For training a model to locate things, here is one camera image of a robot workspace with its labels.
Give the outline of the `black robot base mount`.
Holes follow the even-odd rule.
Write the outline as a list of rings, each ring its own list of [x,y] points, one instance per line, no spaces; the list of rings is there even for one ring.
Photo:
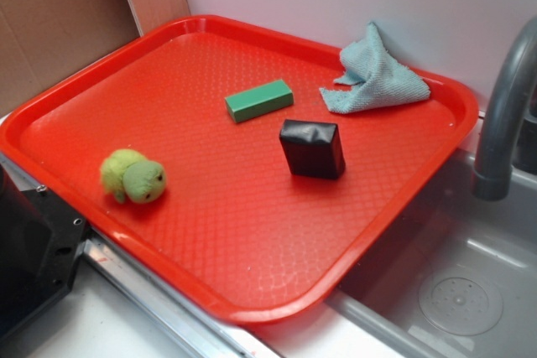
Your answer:
[[[20,190],[1,170],[1,341],[72,289],[88,225],[51,190]]]

